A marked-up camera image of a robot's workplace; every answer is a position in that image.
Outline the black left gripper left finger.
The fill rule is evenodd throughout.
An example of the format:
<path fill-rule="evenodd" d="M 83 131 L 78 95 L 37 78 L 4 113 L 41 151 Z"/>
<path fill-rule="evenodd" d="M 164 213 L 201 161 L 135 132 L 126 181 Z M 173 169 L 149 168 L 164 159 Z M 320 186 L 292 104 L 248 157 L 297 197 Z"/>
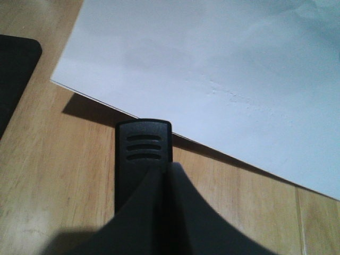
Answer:
<path fill-rule="evenodd" d="M 161 254 L 161 170 L 151 168 L 123 207 L 97 232 L 64 232 L 47 246 L 48 254 Z"/>

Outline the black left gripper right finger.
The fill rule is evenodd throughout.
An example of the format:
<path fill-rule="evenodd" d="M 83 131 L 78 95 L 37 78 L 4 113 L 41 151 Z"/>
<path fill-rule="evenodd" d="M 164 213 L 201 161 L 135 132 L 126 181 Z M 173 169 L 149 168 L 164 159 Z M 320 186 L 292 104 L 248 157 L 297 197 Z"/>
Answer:
<path fill-rule="evenodd" d="M 166 194 L 180 254 L 274 254 L 219 215 L 179 163 L 166 172 Z"/>

